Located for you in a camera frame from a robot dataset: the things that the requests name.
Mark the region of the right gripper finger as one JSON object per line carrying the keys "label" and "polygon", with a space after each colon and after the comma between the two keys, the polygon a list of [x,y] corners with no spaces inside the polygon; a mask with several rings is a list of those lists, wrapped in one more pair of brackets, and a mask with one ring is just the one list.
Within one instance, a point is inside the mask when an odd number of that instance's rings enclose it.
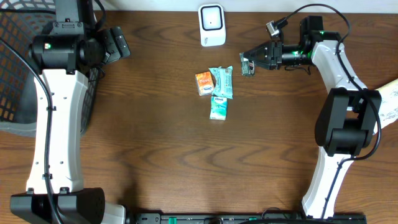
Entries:
{"label": "right gripper finger", "polygon": [[246,59],[266,59],[269,56],[270,46],[271,42],[264,42],[243,53],[243,57]]}
{"label": "right gripper finger", "polygon": [[248,58],[250,62],[252,62],[255,67],[264,68],[266,70],[271,70],[271,61],[266,58]]}

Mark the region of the teal snack packet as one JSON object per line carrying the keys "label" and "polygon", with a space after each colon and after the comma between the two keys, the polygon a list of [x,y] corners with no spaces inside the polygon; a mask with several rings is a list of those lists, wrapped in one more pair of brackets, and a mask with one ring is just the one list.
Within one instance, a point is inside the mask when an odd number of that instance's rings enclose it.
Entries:
{"label": "teal snack packet", "polygon": [[209,71],[214,76],[216,82],[212,95],[233,99],[233,67],[209,68]]}

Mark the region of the light blue tissue pack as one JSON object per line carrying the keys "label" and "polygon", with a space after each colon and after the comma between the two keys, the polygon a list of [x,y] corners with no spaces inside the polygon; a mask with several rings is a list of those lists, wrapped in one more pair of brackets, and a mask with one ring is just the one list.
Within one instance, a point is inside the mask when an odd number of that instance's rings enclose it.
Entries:
{"label": "light blue tissue pack", "polygon": [[211,97],[210,119],[225,120],[227,115],[228,99],[225,97]]}

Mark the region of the small orange carton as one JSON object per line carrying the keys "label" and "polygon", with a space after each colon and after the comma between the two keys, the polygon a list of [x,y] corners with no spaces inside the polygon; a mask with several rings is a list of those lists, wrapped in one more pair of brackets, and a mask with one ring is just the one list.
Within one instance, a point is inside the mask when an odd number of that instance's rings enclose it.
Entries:
{"label": "small orange carton", "polygon": [[210,95],[213,93],[215,86],[210,72],[197,73],[195,75],[195,80],[197,83],[198,94],[200,96]]}

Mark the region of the large yellow snack bag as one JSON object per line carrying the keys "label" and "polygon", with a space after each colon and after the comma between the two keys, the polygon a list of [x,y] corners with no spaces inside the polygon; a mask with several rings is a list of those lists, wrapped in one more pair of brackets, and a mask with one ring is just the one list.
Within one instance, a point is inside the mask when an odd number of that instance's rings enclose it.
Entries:
{"label": "large yellow snack bag", "polygon": [[397,120],[397,86],[397,79],[395,79],[394,81],[377,89],[382,97],[382,103],[379,109],[381,128],[384,128]]}

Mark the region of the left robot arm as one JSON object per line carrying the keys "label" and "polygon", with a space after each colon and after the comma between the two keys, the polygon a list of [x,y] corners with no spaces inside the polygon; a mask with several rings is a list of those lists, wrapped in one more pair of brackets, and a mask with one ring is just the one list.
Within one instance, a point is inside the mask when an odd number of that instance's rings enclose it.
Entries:
{"label": "left robot arm", "polygon": [[57,1],[49,34],[37,35],[25,65],[35,78],[34,161],[11,213],[29,223],[132,223],[124,205],[86,188],[80,160],[81,116],[92,69],[128,57],[119,27],[103,29],[92,1]]}

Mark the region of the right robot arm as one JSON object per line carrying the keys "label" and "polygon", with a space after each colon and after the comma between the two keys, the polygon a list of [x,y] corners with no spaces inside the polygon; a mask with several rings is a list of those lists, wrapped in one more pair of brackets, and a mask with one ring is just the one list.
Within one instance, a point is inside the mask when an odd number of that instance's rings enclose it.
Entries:
{"label": "right robot arm", "polygon": [[331,220],[345,175],[361,150],[368,147],[374,127],[379,125],[382,97],[370,90],[355,74],[345,54],[344,38],[326,31],[320,16],[300,21],[300,41],[284,44],[282,29],[287,18],[270,21],[271,40],[243,54],[255,66],[268,70],[299,65],[315,66],[328,96],[315,124],[318,160],[302,207],[306,217]]}

